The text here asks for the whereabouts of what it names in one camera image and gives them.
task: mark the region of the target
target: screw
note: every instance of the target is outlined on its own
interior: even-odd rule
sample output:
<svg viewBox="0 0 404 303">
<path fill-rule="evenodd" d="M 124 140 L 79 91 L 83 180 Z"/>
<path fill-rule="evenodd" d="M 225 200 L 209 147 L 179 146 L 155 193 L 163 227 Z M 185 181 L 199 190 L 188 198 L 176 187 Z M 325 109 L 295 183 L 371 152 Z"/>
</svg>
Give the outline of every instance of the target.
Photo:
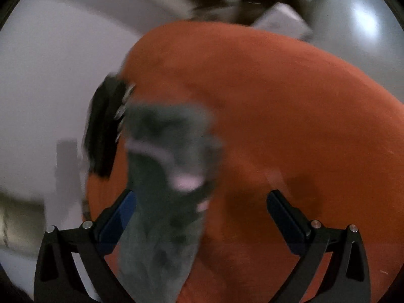
<svg viewBox="0 0 404 303">
<path fill-rule="evenodd" d="M 54 230 L 55 230 L 55 226 L 54 226 L 54 225 L 50 225 L 50 226 L 48 226 L 48 227 L 46 228 L 46 232 L 47 232 L 48 234 L 51 234 L 52 232 L 54 232 Z"/>
<path fill-rule="evenodd" d="M 81 225 L 84 229 L 90 229 L 92 227 L 92 222 L 91 221 L 85 221 Z"/>
<path fill-rule="evenodd" d="M 358 227 L 357 227 L 356 225 L 354 225 L 354 224 L 350 224 L 350 225 L 349 225 L 349 229 L 350 229 L 352 232 L 358 232 Z"/>
<path fill-rule="evenodd" d="M 318 220 L 313 220 L 310 224 L 314 229 L 320 229 L 322 226 L 321 222 Z"/>
</svg>

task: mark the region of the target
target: orange towel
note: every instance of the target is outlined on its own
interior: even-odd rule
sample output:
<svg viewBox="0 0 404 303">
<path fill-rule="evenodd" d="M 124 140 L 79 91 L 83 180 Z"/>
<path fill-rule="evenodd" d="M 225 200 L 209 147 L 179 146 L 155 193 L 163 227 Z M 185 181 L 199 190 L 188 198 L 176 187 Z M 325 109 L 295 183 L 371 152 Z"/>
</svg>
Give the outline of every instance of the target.
<svg viewBox="0 0 404 303">
<path fill-rule="evenodd" d="M 221 23 L 151 31 L 121 76 L 136 83 L 133 99 L 202 104 L 225 144 L 205 235 L 178 303 L 264 303 L 276 293 L 297 261 L 266 211 L 265 196 L 276 187 L 309 219 L 358 226 L 377 302 L 404 263 L 402 103 L 309 44 Z M 88 180 L 93 218 L 125 188 L 123 145 L 111 178 Z"/>
</svg>

